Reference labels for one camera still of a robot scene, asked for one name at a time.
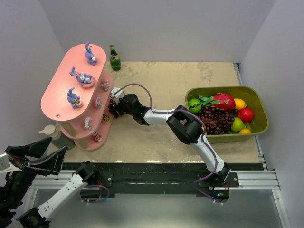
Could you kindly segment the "pink white cake toy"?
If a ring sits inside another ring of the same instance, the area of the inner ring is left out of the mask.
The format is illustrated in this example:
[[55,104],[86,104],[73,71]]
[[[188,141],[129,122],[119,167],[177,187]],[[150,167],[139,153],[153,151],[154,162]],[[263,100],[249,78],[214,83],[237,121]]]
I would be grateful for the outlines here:
[[93,127],[93,119],[91,117],[87,117],[85,120],[84,120],[84,129],[86,131],[90,131]]

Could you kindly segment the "purple bunny figure toy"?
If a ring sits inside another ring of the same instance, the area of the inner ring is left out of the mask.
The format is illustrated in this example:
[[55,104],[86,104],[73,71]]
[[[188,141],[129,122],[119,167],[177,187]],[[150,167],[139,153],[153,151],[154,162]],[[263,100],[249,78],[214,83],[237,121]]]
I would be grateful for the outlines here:
[[94,56],[94,54],[90,48],[90,42],[85,43],[85,48],[86,48],[85,57],[87,58],[87,62],[90,65],[94,66],[97,62],[97,58]]

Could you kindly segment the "small purple bunny cupcake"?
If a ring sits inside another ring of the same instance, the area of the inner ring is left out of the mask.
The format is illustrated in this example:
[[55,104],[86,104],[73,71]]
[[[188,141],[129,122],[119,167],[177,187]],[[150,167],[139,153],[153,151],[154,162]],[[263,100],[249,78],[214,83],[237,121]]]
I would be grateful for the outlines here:
[[67,93],[67,100],[71,104],[73,109],[81,108],[83,106],[83,102],[81,101],[80,96],[77,96],[73,93],[74,87],[70,88]]

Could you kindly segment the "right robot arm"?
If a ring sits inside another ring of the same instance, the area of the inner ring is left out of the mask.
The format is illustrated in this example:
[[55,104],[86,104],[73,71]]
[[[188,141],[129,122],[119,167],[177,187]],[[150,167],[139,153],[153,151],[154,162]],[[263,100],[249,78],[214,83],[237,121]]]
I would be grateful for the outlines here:
[[226,181],[231,171],[230,167],[208,142],[203,122],[184,106],[180,105],[172,110],[153,110],[151,107],[143,106],[135,94],[111,92],[110,97],[113,102],[108,107],[114,118],[129,114],[140,125],[167,125],[182,143],[197,151],[216,181]]

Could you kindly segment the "purple bunny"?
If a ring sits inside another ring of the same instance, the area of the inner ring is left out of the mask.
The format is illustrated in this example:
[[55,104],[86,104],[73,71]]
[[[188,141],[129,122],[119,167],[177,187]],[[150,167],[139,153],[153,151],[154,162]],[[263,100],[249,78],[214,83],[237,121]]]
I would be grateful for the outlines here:
[[77,72],[74,66],[71,68],[70,75],[75,77],[84,89],[92,88],[95,85],[95,78],[92,75]]

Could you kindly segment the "pink egg shaped toy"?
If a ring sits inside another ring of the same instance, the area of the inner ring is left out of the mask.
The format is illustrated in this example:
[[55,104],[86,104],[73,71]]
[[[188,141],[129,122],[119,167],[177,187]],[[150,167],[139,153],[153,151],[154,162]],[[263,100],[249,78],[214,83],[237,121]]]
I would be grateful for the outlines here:
[[102,99],[101,96],[97,96],[96,100],[94,102],[94,108],[95,109],[100,109],[102,107]]

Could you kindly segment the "pink bunny figure toy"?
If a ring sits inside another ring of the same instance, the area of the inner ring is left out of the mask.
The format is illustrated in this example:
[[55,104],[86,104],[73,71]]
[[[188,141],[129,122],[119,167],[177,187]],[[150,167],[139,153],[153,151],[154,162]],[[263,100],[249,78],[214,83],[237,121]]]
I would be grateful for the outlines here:
[[110,88],[110,83],[107,79],[101,79],[100,86],[101,86],[102,90],[106,92]]

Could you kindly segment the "pink round cake toy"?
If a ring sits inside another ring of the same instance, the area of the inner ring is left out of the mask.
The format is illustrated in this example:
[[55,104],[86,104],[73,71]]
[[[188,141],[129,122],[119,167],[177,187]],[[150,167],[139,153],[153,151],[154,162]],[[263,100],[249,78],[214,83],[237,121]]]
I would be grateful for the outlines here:
[[101,123],[108,124],[111,122],[111,117],[108,114],[103,114]]

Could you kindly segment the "red white cake toy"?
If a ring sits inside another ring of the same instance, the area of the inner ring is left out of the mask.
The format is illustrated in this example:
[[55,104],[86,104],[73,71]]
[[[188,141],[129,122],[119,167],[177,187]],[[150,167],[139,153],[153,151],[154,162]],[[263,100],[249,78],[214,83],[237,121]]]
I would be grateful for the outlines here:
[[95,143],[100,143],[102,142],[102,137],[101,135],[98,133],[98,132],[94,132],[91,136],[92,140],[95,142]]

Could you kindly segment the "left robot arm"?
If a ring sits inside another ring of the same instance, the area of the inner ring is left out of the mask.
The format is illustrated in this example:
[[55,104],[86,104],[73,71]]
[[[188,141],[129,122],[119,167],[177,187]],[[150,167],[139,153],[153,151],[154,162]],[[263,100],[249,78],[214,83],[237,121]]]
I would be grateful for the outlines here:
[[9,146],[0,152],[0,172],[5,184],[0,188],[0,226],[6,228],[48,228],[56,212],[82,188],[98,180],[98,170],[89,161],[81,163],[64,186],[43,204],[35,207],[39,189],[37,176],[60,175],[69,147],[64,146],[50,155],[45,152],[52,137],[24,145]]

